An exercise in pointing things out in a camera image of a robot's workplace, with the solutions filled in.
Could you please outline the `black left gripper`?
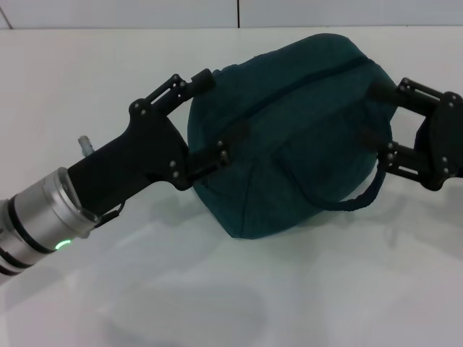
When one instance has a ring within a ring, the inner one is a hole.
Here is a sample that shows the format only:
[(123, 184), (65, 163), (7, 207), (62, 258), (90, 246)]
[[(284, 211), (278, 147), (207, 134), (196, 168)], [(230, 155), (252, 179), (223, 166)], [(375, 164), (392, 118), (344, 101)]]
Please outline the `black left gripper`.
[(68, 169), (82, 207), (103, 215), (152, 183), (171, 181), (171, 161), (179, 163), (180, 191), (230, 166), (250, 136), (246, 121), (234, 121), (214, 136), (206, 132), (206, 122), (190, 121), (185, 143), (167, 118), (181, 104), (215, 86), (209, 69), (190, 82), (174, 74), (148, 97), (134, 101), (126, 130)]

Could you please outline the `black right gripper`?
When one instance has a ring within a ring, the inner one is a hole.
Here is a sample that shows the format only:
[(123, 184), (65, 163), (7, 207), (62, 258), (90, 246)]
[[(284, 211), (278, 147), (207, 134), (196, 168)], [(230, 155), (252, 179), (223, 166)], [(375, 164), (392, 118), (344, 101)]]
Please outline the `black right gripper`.
[(441, 93), (403, 78), (398, 85), (374, 82), (368, 88), (372, 100), (405, 108), (428, 116), (430, 164), (426, 155), (400, 145), (372, 129), (359, 132), (362, 146), (373, 151), (380, 170), (402, 178), (425, 182), (428, 189), (438, 191), (450, 178), (462, 178), (462, 97), (453, 92)]

